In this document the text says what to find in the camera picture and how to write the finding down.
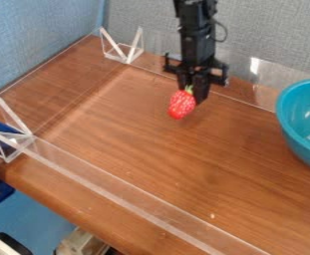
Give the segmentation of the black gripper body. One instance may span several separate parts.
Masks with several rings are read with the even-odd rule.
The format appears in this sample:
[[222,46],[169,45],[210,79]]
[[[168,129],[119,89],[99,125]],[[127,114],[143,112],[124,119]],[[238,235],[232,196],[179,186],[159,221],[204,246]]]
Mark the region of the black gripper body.
[[177,79],[185,79],[185,84],[192,84],[192,77],[195,75],[208,75],[208,80],[211,84],[226,86],[228,84],[228,65],[222,63],[214,57],[210,57],[206,61],[202,62],[202,66],[185,66],[183,62],[179,62],[173,66],[169,61],[171,57],[168,53],[164,53],[164,64],[161,69],[171,74],[176,75]]

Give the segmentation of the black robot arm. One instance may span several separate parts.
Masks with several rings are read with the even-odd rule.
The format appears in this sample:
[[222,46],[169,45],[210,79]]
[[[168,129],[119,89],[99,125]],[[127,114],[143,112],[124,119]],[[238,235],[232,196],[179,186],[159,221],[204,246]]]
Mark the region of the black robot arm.
[[176,66],[168,63],[164,54],[163,70],[176,75],[177,88],[191,86],[191,94],[199,105],[208,96],[210,86],[227,85],[228,65],[215,58],[214,19],[216,0],[172,0],[177,18],[180,61]]

